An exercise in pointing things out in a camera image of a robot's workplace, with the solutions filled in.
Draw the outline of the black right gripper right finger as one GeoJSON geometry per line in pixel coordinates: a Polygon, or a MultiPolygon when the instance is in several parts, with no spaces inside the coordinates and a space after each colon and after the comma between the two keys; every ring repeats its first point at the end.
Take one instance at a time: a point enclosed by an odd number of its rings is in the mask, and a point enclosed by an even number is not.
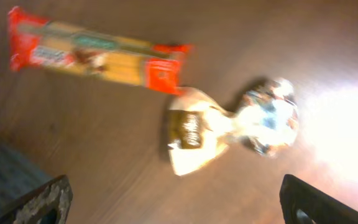
{"type": "Polygon", "coordinates": [[[284,175],[279,197],[286,224],[358,224],[358,211],[294,175],[284,175]]]}

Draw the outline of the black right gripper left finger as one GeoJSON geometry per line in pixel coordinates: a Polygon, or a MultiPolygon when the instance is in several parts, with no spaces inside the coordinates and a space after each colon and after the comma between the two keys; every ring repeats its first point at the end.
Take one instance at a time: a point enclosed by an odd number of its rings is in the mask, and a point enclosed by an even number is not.
{"type": "Polygon", "coordinates": [[[0,210],[0,224],[65,224],[73,200],[66,175],[60,175],[0,210]]]}

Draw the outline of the grey plastic lattice basket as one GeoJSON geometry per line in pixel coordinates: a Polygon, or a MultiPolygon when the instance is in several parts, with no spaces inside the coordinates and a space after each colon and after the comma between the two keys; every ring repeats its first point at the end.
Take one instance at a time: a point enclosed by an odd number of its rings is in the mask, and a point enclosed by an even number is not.
{"type": "Polygon", "coordinates": [[[52,179],[19,151],[0,144],[0,211],[52,179]]]}

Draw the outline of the beige snack pouch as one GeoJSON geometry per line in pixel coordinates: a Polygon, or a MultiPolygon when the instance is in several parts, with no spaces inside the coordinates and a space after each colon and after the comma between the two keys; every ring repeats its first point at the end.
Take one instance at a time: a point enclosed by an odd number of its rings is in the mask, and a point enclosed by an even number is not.
{"type": "Polygon", "coordinates": [[[266,80],[243,93],[234,112],[197,88],[183,87],[168,108],[168,154],[174,174],[183,176],[234,142],[273,157],[295,142],[298,130],[294,87],[284,78],[266,80]]]}

